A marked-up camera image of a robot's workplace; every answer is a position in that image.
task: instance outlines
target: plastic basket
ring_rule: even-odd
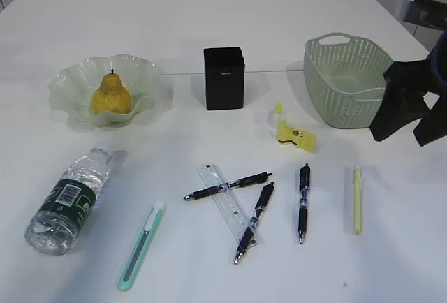
[[[345,43],[328,43],[342,37]],[[323,120],[336,128],[365,128],[380,107],[383,73],[393,60],[366,38],[332,33],[306,43],[305,82]]]

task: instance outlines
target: pen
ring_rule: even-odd
[[[305,242],[307,232],[307,193],[309,192],[310,183],[310,167],[306,163],[304,167],[300,169],[300,210],[298,213],[298,241],[300,244]]]
[[[244,188],[246,186],[251,186],[252,184],[261,184],[265,183],[265,181],[268,180],[268,177],[271,176],[272,173],[266,173],[262,172],[260,174],[244,177],[243,179],[239,179],[234,182],[227,183],[229,188]],[[208,197],[210,195],[214,195],[218,193],[222,187],[220,186],[213,186],[209,189],[203,189],[199,191],[194,191],[193,193],[190,193],[189,195],[186,195],[183,197],[184,200],[199,200],[204,197]]]
[[[247,252],[247,248],[250,245],[250,241],[253,238],[254,231],[256,229],[256,226],[258,225],[259,218],[261,217],[261,214],[263,213],[265,207],[267,207],[270,196],[273,193],[273,189],[273,182],[270,182],[270,184],[267,184],[263,187],[258,202],[254,207],[254,213],[252,218],[250,219],[249,227],[247,227],[247,229],[245,230],[244,235],[240,240],[239,246],[237,247],[235,265],[240,261],[242,256],[244,256],[245,252]]]
[[[362,233],[362,168],[354,169],[354,234]]]

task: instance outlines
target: pear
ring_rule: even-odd
[[[129,91],[123,87],[118,74],[112,69],[91,96],[90,106],[95,114],[102,111],[126,114],[131,111],[131,101]]]

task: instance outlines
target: plastic bottle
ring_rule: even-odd
[[[54,255],[73,246],[108,178],[112,154],[109,144],[98,142],[62,174],[25,231],[30,246]]]

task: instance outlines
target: green label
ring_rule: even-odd
[[[39,211],[63,214],[81,229],[95,202],[95,192],[88,186],[73,179],[61,179],[51,190]]]

